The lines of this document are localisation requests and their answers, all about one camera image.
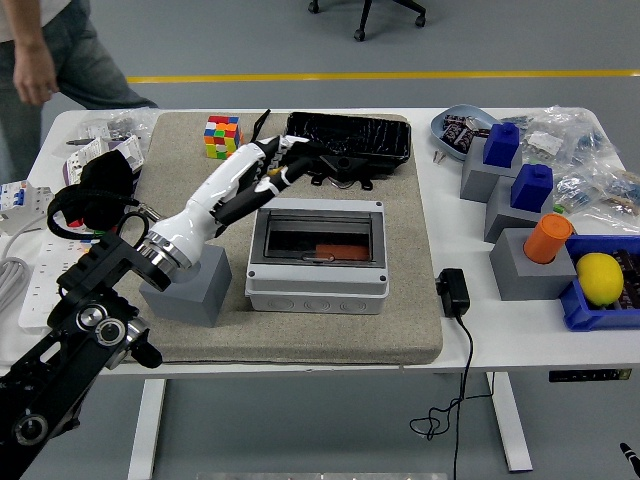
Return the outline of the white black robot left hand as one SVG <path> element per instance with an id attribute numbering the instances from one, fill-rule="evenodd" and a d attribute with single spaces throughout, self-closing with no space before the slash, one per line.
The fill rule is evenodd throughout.
<path id="1" fill-rule="evenodd" d="M 151 227 L 138 251 L 167 272 L 194 266 L 207 241 L 278 196 L 324 153 L 319 143 L 289 135 L 241 146 L 181 212 Z"/>

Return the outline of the person's left hand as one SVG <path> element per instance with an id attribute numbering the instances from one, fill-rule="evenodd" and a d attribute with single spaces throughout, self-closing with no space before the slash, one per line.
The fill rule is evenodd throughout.
<path id="1" fill-rule="evenodd" d="M 22 102 L 42 106 L 59 92 L 54 62 L 47 49 L 15 53 L 13 82 Z"/>

